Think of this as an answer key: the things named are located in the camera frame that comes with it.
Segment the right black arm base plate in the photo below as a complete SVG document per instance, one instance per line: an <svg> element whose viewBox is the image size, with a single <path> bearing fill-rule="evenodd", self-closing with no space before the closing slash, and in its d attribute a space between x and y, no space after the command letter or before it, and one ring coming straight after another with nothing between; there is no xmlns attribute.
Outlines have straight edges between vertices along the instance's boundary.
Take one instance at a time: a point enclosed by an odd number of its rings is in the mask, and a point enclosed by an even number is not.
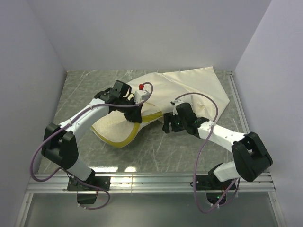
<svg viewBox="0 0 303 227"><path fill-rule="evenodd" d="M197 191L219 191L225 190L232 183L232 180L220 182L214 175L197 175L196 190Z"/></svg>

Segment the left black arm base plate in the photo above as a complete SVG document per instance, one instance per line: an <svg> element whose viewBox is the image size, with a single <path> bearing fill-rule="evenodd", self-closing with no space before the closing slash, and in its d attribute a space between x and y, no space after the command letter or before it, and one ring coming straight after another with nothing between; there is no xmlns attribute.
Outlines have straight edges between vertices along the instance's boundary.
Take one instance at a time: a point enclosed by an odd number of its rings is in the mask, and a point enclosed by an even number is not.
<svg viewBox="0 0 303 227"><path fill-rule="evenodd" d="M84 192L84 191L108 191L110 188L110 176L94 176L86 181L79 180L76 177L69 177L67 191Z"/></svg>

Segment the cream quilted pillow yellow edge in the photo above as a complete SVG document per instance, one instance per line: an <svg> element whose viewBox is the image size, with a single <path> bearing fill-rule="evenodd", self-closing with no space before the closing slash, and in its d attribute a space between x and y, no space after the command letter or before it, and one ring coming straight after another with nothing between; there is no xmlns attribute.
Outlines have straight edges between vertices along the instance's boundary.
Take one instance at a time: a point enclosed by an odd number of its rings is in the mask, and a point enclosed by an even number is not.
<svg viewBox="0 0 303 227"><path fill-rule="evenodd" d="M123 148L134 140L141 129L161 119L163 113L158 107L145 103L141 116L141 123L133 123L127 121L123 113L113 111L96 121L91 126L91 130L104 143L115 148Z"/></svg>

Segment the cream satin pillowcase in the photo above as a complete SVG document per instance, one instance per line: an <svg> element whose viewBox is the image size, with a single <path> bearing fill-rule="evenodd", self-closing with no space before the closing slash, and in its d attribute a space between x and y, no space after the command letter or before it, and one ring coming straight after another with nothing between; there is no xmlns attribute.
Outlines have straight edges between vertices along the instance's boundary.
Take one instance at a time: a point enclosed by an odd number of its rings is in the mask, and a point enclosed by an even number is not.
<svg viewBox="0 0 303 227"><path fill-rule="evenodd" d="M139 84L150 82L153 85L151 98L143 104L142 115L147 116L147 126L154 121L163 121L162 116L156 114L169 113L173 110L171 104L175 98L191 104L197 117L206 117L210 120L220 117L230 102L222 87L213 67L175 71L175 72L152 72L137 78L122 79L135 91Z"/></svg>

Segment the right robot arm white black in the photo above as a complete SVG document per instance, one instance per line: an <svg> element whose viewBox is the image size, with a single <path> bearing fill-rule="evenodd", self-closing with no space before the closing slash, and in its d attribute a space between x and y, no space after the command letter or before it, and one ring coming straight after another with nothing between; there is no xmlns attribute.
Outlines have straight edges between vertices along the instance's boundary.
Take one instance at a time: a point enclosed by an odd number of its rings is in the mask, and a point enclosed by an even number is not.
<svg viewBox="0 0 303 227"><path fill-rule="evenodd" d="M232 153L233 161L209 171L209 185L219 189L225 181L242 178L253 182L273 164L272 157L258 134L235 132L197 117L189 103L181 103L163 116L165 133L186 131L199 139L209 140Z"/></svg>

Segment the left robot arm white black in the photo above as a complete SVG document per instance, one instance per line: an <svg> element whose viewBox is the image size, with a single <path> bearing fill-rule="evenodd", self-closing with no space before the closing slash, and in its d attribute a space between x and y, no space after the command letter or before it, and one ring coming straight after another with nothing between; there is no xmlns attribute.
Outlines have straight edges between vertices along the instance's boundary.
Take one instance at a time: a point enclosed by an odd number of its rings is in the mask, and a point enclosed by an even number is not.
<svg viewBox="0 0 303 227"><path fill-rule="evenodd" d="M150 95L144 84L132 91L130 85L117 80L113 87L98 92L86 107L70 119L46 127L42 156L78 178L84 190L91 190L95 186L95 173L79 157L79 139L96 121L113 111L123 113L129 122L141 123L141 109Z"/></svg>

